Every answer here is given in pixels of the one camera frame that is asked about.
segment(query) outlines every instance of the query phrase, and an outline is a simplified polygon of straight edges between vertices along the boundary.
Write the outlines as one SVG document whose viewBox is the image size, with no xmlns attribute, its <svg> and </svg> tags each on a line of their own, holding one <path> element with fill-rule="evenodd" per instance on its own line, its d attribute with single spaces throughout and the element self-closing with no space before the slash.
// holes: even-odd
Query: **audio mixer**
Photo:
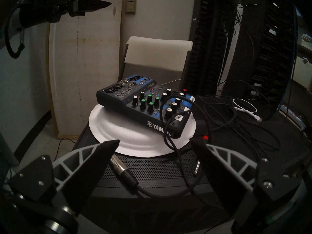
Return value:
<svg viewBox="0 0 312 234">
<path fill-rule="evenodd" d="M 159 108 L 163 100 L 170 95 L 176 98 L 168 100 L 163 107 L 164 124 L 174 114 L 191 109 L 192 104 L 183 101 L 179 96 L 186 97 L 191 101 L 195 98 L 182 92 L 173 91 L 157 84 L 149 77 L 133 75 L 110 85 L 96 93 L 100 105 L 113 109 L 118 113 L 139 122 L 146 127 L 158 132 L 163 132 L 159 116 Z M 190 113 L 178 115 L 168 126 L 168 134 L 172 138 L 179 138 L 188 121 Z"/>
</svg>

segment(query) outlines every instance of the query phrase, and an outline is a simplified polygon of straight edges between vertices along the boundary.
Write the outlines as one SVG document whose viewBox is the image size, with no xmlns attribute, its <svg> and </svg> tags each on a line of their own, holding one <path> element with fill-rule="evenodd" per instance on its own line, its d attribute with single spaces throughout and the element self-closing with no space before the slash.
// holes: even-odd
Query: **mixer knob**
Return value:
<svg viewBox="0 0 312 234">
<path fill-rule="evenodd" d="M 160 101 L 162 102 L 165 98 L 167 98 L 167 94 L 166 94 L 166 93 L 163 93 L 162 96 L 161 96 Z"/>
<path fill-rule="evenodd" d="M 149 94 L 147 96 L 147 103 L 150 103 L 150 102 L 152 102 L 152 94 Z"/>
<path fill-rule="evenodd" d="M 166 93 L 167 93 L 168 96 L 170 96 L 171 95 L 171 89 L 168 88 Z"/>
<path fill-rule="evenodd" d="M 146 105 L 145 105 L 145 100 L 144 99 L 141 100 L 140 109 L 141 110 L 145 110 L 146 109 Z"/>
<path fill-rule="evenodd" d="M 136 107 L 138 105 L 138 97 L 134 96 L 132 100 L 132 106 Z"/>
<path fill-rule="evenodd" d="M 171 105 L 171 109 L 172 109 L 172 114 L 176 114 L 177 113 L 177 103 L 172 103 Z"/>
<path fill-rule="evenodd" d="M 140 98 L 139 98 L 139 100 L 144 99 L 144 94 L 145 94 L 144 91 L 141 91 L 141 92 L 140 92 Z"/>
<path fill-rule="evenodd" d="M 154 112 L 154 107 L 153 107 L 153 103 L 152 102 L 150 102 L 149 103 L 149 107 L 147 108 L 147 112 L 148 113 L 150 113 L 150 114 L 152 114 L 153 112 Z"/>
<path fill-rule="evenodd" d="M 156 97 L 156 98 L 155 98 L 154 106 L 155 106 L 155 107 L 159 107 L 159 97 Z"/>
<path fill-rule="evenodd" d="M 167 108 L 166 114 L 165 114 L 164 118 L 168 121 L 171 117 L 172 117 L 172 109 L 171 108 Z"/>
<path fill-rule="evenodd" d="M 180 107 L 181 99 L 180 98 L 176 98 L 175 103 L 177 103 L 177 107 Z"/>
</svg>

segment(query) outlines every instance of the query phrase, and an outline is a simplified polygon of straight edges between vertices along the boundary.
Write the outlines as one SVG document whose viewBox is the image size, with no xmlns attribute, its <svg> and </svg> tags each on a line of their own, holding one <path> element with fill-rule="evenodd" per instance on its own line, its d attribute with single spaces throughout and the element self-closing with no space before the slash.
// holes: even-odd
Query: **white chair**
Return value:
<svg viewBox="0 0 312 234">
<path fill-rule="evenodd" d="M 192 49 L 192 41 L 129 38 L 118 80 L 137 74 L 148 76 L 159 84 L 181 90 Z"/>
</svg>

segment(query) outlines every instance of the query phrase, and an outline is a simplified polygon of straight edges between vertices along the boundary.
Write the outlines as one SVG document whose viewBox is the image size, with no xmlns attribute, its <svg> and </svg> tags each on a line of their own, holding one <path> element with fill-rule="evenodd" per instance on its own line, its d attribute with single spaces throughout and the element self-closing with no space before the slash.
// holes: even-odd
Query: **tiled floor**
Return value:
<svg viewBox="0 0 312 234">
<path fill-rule="evenodd" d="M 60 140 L 55 136 L 53 132 L 53 125 L 52 121 L 48 121 L 45 128 L 40 132 L 40 134 L 37 136 L 35 141 L 32 143 L 30 148 L 27 150 L 26 154 L 24 155 L 23 159 L 21 160 L 20 164 L 13 168 L 14 172 L 19 172 L 21 169 L 23 169 L 25 166 L 27 166 L 29 163 L 31 163 L 33 160 L 38 158 L 39 156 L 43 154 L 47 154 L 50 156 L 51 160 L 53 161 L 56 152 L 57 147 L 60 143 Z M 57 155 L 57 158 L 60 158 L 70 152 L 72 148 L 74 147 L 74 143 L 72 143 L 69 140 L 62 140 L 60 144 L 60 149 Z M 109 234 L 105 230 L 101 229 L 97 225 L 93 224 L 90 220 L 85 218 L 82 215 L 79 215 L 78 218 L 79 223 L 79 231 L 78 234 L 85 234 L 85 233 L 92 233 L 92 234 Z M 211 230 L 210 232 L 207 232 L 208 234 L 227 234 L 231 233 L 231 225 L 232 222 L 225 223 L 221 226 L 218 226 Z M 197 231 L 197 232 L 190 232 L 186 234 L 203 234 L 205 230 Z"/>
</svg>

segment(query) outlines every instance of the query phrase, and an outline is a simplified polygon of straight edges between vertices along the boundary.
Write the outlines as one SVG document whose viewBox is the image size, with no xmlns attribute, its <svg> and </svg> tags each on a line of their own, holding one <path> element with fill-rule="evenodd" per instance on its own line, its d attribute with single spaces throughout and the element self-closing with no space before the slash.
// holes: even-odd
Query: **white paper plate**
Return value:
<svg viewBox="0 0 312 234">
<path fill-rule="evenodd" d="M 163 134 L 149 129 L 115 111 L 97 105 L 89 117 L 89 126 L 94 137 L 100 142 L 119 139 L 116 152 L 134 157 L 150 158 L 172 153 L 163 141 Z M 196 129 L 191 113 L 181 137 L 172 139 L 178 149 L 185 146 Z"/>
</svg>

